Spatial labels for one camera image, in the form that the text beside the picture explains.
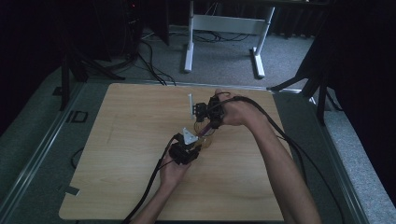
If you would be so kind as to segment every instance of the person's left hand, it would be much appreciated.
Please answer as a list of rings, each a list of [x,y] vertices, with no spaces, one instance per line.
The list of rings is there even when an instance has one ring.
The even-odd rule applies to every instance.
[[[166,155],[163,158],[162,166],[163,165],[164,167],[161,168],[160,170],[160,178],[161,178],[160,188],[165,188],[167,190],[174,190],[183,179],[183,176],[184,174],[186,174],[187,170],[191,166],[191,163],[187,165],[183,165],[183,164],[177,165],[177,163],[172,161],[172,158],[169,156],[169,153],[166,152]]]

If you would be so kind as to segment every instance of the human arm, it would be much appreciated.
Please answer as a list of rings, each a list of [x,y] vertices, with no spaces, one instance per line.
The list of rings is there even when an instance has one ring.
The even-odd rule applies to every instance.
[[[172,162],[172,158],[168,153],[166,153],[162,165],[164,167],[160,170],[161,184],[159,188],[146,206],[131,220],[130,224],[154,223],[165,207],[166,202],[183,179],[184,174],[186,174],[191,166],[190,163],[187,165],[177,165],[175,162]]]
[[[221,101],[234,95],[216,90]],[[245,125],[253,134],[286,223],[320,223],[318,209],[289,152],[278,140],[268,118],[247,102],[223,105],[223,124]]]

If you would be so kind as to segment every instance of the white metal frame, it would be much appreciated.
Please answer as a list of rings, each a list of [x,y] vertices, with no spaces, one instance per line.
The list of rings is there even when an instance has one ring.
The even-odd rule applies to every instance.
[[[259,35],[259,44],[257,48],[253,48],[253,57],[256,64],[257,75],[265,77],[262,66],[262,45],[268,33],[268,28],[271,24],[271,19],[274,14],[274,7],[270,8],[270,13],[265,20],[253,20],[233,17],[219,17],[207,15],[194,14],[194,2],[190,1],[190,18],[189,18],[189,44],[187,46],[186,63],[184,70],[191,72],[192,68],[192,54],[194,51],[194,43],[192,36],[194,30],[216,31],[225,33],[237,33],[247,35]]]

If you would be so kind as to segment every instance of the human hand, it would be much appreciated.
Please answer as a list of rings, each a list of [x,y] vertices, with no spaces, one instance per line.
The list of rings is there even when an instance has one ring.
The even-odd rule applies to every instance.
[[[219,100],[225,101],[235,97],[234,93],[216,89],[215,94]],[[258,120],[264,119],[262,113],[254,105],[243,101],[231,101],[222,105],[224,110],[223,124],[238,126],[245,125],[248,128]]]
[[[187,165],[177,165],[169,156],[169,152],[166,152],[163,158],[162,168],[160,170],[161,185],[160,188],[166,190],[174,190],[186,174],[187,170],[190,168],[191,163]]]

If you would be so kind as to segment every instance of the wooden board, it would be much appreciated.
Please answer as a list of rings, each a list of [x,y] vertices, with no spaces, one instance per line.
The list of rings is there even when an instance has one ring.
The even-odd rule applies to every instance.
[[[268,91],[226,90],[259,103],[280,126]],[[124,219],[140,200],[166,144],[193,132],[188,94],[206,103],[214,88],[110,85],[65,195],[63,219]],[[159,185],[159,175],[146,202]],[[221,126],[201,151],[159,220],[282,220],[262,156],[243,126]]]

